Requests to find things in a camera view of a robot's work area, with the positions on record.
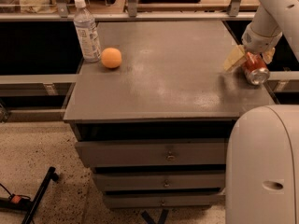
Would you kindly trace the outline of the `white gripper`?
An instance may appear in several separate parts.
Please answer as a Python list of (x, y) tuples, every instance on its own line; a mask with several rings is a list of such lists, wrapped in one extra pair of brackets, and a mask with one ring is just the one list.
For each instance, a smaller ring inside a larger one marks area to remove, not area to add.
[(252, 29), (250, 23), (241, 37), (243, 45), (236, 45), (223, 63), (223, 69), (226, 72), (233, 70), (246, 61), (246, 52), (252, 54), (262, 54), (266, 64), (273, 61), (276, 52), (275, 46), (282, 37), (282, 33), (277, 35), (259, 35)]

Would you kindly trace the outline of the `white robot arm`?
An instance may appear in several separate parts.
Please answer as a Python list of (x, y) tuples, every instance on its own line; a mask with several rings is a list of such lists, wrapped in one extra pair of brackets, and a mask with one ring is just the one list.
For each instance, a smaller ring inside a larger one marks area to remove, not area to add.
[[(281, 37), (299, 52), (299, 0), (259, 0), (242, 35), (265, 55)], [(226, 158), (226, 224), (299, 224), (299, 105), (260, 106), (232, 129)]]

